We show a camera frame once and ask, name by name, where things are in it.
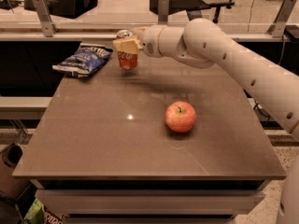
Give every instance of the background desk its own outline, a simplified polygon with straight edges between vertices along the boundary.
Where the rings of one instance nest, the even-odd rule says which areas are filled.
[[[64,77],[14,176],[71,217],[249,212],[285,173],[243,90],[217,65],[139,60],[123,71],[114,53],[90,79]],[[197,111],[189,133],[164,125],[176,100]]]

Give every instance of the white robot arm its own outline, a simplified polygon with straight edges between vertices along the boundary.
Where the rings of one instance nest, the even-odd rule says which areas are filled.
[[[299,141],[299,77],[234,42],[212,21],[192,20],[185,28],[151,26],[141,46],[151,57],[172,57],[198,68],[218,64]]]

